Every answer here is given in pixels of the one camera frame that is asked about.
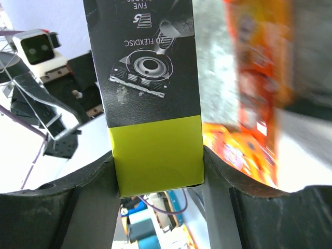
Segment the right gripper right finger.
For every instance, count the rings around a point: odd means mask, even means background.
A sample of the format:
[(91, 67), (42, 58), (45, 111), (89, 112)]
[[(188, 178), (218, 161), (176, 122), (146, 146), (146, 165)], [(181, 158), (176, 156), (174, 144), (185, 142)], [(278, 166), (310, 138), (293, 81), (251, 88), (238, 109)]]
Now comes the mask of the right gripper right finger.
[(211, 248), (331, 248), (331, 187), (287, 193), (204, 149), (202, 187)]

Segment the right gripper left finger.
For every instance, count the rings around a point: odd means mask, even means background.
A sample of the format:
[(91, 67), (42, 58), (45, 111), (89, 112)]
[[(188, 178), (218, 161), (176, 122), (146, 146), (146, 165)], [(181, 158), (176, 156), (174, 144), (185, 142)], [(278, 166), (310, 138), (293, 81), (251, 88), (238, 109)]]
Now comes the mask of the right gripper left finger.
[(35, 190), (1, 194), (1, 248), (111, 248), (119, 205), (106, 153)]

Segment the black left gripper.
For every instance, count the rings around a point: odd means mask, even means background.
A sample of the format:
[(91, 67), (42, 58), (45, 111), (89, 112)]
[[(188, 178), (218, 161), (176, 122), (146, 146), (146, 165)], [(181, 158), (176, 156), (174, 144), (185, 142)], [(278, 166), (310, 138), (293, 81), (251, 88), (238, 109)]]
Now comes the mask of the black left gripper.
[(81, 135), (79, 128), (103, 111), (92, 54), (69, 60), (70, 73), (44, 86), (27, 72), (22, 61), (18, 66), (11, 112), (30, 125), (46, 129), (44, 155), (72, 158)]

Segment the black green razor box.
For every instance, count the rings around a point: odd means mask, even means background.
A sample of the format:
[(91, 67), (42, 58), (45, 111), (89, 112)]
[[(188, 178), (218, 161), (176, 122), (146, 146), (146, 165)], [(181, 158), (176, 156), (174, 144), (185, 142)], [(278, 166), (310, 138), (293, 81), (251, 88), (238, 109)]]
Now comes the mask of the black green razor box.
[(192, 1), (84, 1), (122, 197), (204, 179)]

